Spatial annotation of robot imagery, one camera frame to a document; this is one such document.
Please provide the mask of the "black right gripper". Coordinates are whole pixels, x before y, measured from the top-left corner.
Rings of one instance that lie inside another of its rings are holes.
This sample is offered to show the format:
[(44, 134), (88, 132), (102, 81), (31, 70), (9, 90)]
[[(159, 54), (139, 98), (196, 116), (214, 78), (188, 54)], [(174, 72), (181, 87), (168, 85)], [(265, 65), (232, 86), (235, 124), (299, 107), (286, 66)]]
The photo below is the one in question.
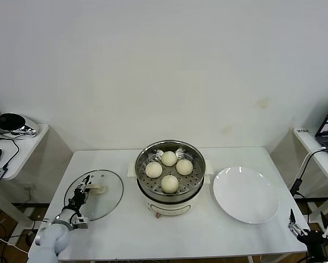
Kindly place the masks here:
[(318, 231), (305, 231), (296, 223), (293, 210), (290, 211), (288, 228), (298, 240), (307, 247), (306, 262), (328, 262), (326, 246), (328, 245), (328, 220), (323, 212), (320, 212), (323, 223), (323, 234)]

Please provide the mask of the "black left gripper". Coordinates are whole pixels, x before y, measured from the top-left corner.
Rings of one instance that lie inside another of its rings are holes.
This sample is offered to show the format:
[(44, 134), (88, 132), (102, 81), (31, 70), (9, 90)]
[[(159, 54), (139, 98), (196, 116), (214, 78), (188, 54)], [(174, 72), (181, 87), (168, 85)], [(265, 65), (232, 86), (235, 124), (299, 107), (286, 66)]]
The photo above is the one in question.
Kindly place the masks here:
[(82, 182), (74, 189), (72, 198), (69, 198), (67, 209), (79, 210), (86, 203), (88, 198), (88, 190), (86, 186), (89, 183), (90, 175), (87, 175)]

